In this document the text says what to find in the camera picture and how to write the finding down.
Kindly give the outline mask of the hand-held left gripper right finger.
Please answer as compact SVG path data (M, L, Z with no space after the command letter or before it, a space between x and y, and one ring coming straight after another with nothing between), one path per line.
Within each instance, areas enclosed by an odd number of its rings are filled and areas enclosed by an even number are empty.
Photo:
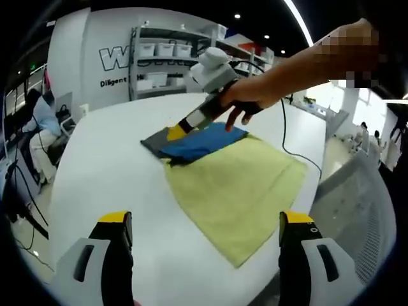
M356 298L354 260L324 238L307 214L279 216L279 305L350 305Z

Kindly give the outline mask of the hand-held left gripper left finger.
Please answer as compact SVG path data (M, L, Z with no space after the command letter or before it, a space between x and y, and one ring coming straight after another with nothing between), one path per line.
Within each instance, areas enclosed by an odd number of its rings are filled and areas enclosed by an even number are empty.
M132 305L132 216L101 217L57 262L55 297L60 305Z

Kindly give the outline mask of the person's right hand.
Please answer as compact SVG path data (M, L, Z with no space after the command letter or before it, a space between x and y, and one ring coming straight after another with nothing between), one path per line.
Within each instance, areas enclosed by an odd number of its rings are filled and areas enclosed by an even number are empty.
M242 78L234 83L223 93L220 104L225 110L229 110L234 101L256 102L260 108L266 109L285 95L284 88L278 83L266 80L264 75L255 76Z

